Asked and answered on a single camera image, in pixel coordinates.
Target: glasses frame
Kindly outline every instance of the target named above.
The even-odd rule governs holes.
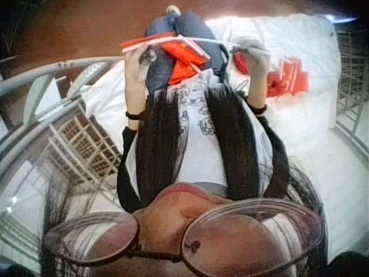
[[[297,262],[303,260],[310,251],[312,251],[313,249],[315,249],[323,240],[323,236],[324,236],[324,230],[323,230],[323,222],[321,217],[314,211],[299,205],[299,204],[295,204],[293,202],[289,202],[286,200],[280,200],[280,199],[261,199],[261,198],[257,198],[257,199],[246,199],[246,200],[240,200],[240,201],[236,201],[233,203],[229,203],[229,204],[224,204],[224,205],[220,205],[218,207],[215,207],[207,212],[205,212],[204,214],[201,214],[200,216],[198,216],[197,218],[193,219],[190,224],[186,227],[186,229],[183,232],[181,241],[180,241],[180,252],[179,254],[170,254],[170,253],[162,253],[162,252],[151,252],[151,251],[143,251],[140,249],[140,223],[138,221],[138,219],[133,215],[130,214],[130,216],[132,216],[132,218],[134,218],[136,224],[137,224],[137,231],[135,236],[133,237],[133,239],[131,240],[131,242],[128,244],[127,247],[125,247],[122,250],[119,250],[115,253],[112,253],[109,256],[100,258],[100,259],[95,259],[92,261],[82,261],[82,260],[77,260],[77,259],[73,259],[63,253],[60,253],[59,251],[55,250],[50,244],[47,243],[47,239],[44,239],[43,243],[45,244],[45,246],[53,252],[54,255],[56,255],[57,257],[60,257],[66,261],[68,261],[71,264],[77,265],[77,266],[82,266],[82,267],[100,267],[109,263],[113,263],[117,260],[119,260],[122,257],[128,257],[129,259],[131,259],[132,257],[140,257],[140,258],[146,258],[146,259],[154,259],[154,260],[167,260],[167,261],[171,261],[172,263],[180,263],[180,262],[184,262],[184,264],[186,265],[186,267],[193,272],[194,274],[196,274],[197,276],[200,277],[211,277],[210,275],[204,274],[201,271],[199,271],[198,269],[196,269],[189,261],[186,260],[184,254],[183,254],[183,241],[184,238],[186,237],[187,232],[191,229],[191,227],[196,224],[197,222],[199,222],[200,220],[203,220],[204,218],[206,218],[207,216],[211,216],[213,213],[216,212],[225,212],[227,210],[234,210],[235,208],[239,208],[239,209],[245,209],[245,207],[254,207],[254,210],[257,210],[257,206],[258,205],[263,205],[263,204],[271,204],[271,205],[283,205],[284,207],[293,209],[294,211],[298,211],[298,212],[305,212],[308,213],[310,215],[313,215],[317,222],[319,222],[319,237],[314,241],[313,244],[311,244],[307,249],[305,249],[300,255],[298,255],[297,257],[295,257],[294,259],[290,260],[289,262],[283,264],[283,265],[279,265],[277,267],[274,268],[270,268],[270,269],[266,269],[263,272],[258,272],[257,274],[252,274],[252,275],[248,275],[248,277],[256,277],[256,276],[267,276],[269,274],[278,272],[278,271],[282,271],[285,270],[287,268],[289,268],[290,266],[292,266],[293,264],[296,264]],[[91,215],[102,215],[102,214],[111,214],[111,215],[126,215],[127,213],[124,212],[96,212],[94,214],[87,214],[84,216],[80,216],[79,218],[75,218],[75,219],[71,219],[68,220],[67,222],[63,222],[62,224],[52,228],[46,235],[46,238],[48,235],[52,234],[53,232],[57,231],[57,228],[60,228],[61,225],[65,224],[65,223],[70,223],[75,221],[76,225],[78,224],[78,220],[81,220],[82,218],[88,218],[91,217]]]

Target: black wristband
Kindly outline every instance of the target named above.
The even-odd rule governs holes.
[[[143,113],[144,112],[142,111],[139,114],[130,114],[128,111],[126,111],[126,117],[128,117],[130,120],[140,120]]]
[[[248,107],[250,108],[250,110],[253,112],[254,115],[260,115],[262,113],[264,113],[267,109],[268,109],[268,105],[265,104],[265,106],[263,108],[255,108],[252,105],[250,105],[247,102],[247,96],[245,96],[244,101],[246,102],[246,104],[248,105]]]

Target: white t-shirt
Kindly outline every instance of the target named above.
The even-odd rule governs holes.
[[[187,145],[183,155],[182,165],[176,182],[210,182],[227,186],[218,139],[208,112],[205,100],[206,87],[219,87],[219,78],[212,69],[204,70],[196,76],[182,81],[178,85],[169,87],[168,92],[177,93],[179,99],[179,122],[181,133],[187,133]],[[253,112],[244,103],[251,123],[258,153],[258,162],[265,168],[272,168],[272,145],[266,132]],[[130,174],[131,184],[138,193],[134,139],[126,160],[126,167]],[[262,195],[269,184],[266,176],[271,174],[260,172],[260,191]]]

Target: hand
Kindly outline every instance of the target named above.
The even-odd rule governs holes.
[[[243,40],[240,47],[234,47],[231,53],[241,52],[246,59],[247,70],[251,79],[264,79],[268,76],[270,55],[256,49],[267,51],[257,40]]]
[[[139,87],[145,85],[150,63],[156,60],[155,52],[144,44],[135,51],[125,55],[126,87]]]

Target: light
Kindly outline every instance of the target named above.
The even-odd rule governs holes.
[[[325,16],[326,19],[328,19],[333,24],[347,23],[347,22],[351,22],[351,21],[355,21],[356,20],[356,18],[354,18],[354,17],[348,17],[348,18],[336,17],[336,16],[334,16],[332,14],[324,14],[324,16]]]

